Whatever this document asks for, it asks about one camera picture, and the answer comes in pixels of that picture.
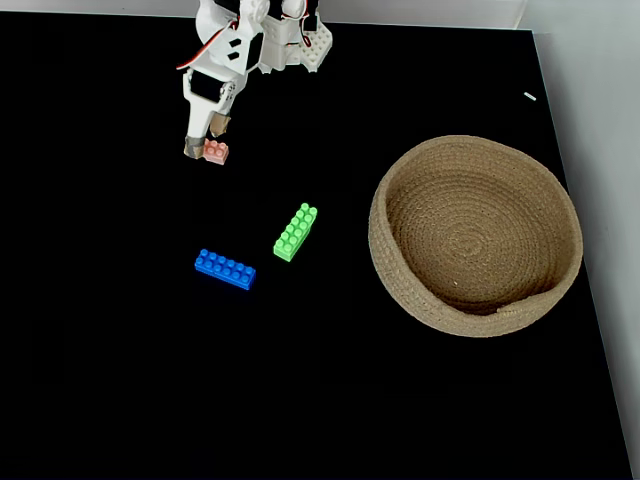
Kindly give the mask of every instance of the white wall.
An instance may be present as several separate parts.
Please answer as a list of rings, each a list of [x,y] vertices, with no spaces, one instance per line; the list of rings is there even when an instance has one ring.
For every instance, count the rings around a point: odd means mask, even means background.
[[[198,0],[0,0],[0,10],[193,17]],[[320,0],[328,22],[514,28],[525,0]]]
[[[640,478],[640,0],[529,0],[520,27],[534,31]]]

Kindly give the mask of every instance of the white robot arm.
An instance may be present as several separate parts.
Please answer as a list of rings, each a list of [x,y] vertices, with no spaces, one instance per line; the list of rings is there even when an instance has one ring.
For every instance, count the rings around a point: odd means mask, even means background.
[[[320,21],[318,0],[200,0],[196,30],[202,48],[188,62],[184,97],[191,104],[184,153],[204,155],[207,129],[226,131],[235,96],[248,74],[304,65],[316,72],[333,37]]]

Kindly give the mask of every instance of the beige basket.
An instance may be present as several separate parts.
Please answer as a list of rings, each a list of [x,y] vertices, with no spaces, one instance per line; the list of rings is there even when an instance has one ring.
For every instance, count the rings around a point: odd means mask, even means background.
[[[369,246],[391,296],[467,337],[524,328],[567,292],[582,261],[560,182],[522,152],[477,137],[429,140],[380,182]]]

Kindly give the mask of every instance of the toy brick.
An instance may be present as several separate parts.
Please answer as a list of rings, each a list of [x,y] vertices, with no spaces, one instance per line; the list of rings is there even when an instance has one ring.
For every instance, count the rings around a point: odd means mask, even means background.
[[[208,250],[202,250],[196,259],[196,270],[211,277],[249,290],[256,278],[256,271]]]
[[[311,226],[316,221],[318,209],[309,208],[308,203],[303,203],[300,210],[291,219],[287,228],[280,234],[280,238],[273,246],[273,253],[278,257],[290,262],[300,246],[309,235]]]
[[[208,162],[224,165],[229,156],[229,147],[226,143],[218,143],[215,140],[204,141],[204,158]]]

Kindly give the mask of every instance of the blue lego brick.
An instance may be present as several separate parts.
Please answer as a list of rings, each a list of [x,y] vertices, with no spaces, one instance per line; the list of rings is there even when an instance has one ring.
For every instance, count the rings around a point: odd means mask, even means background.
[[[256,271],[241,263],[218,255],[208,250],[202,250],[196,259],[196,270],[236,287],[249,290],[256,278]]]

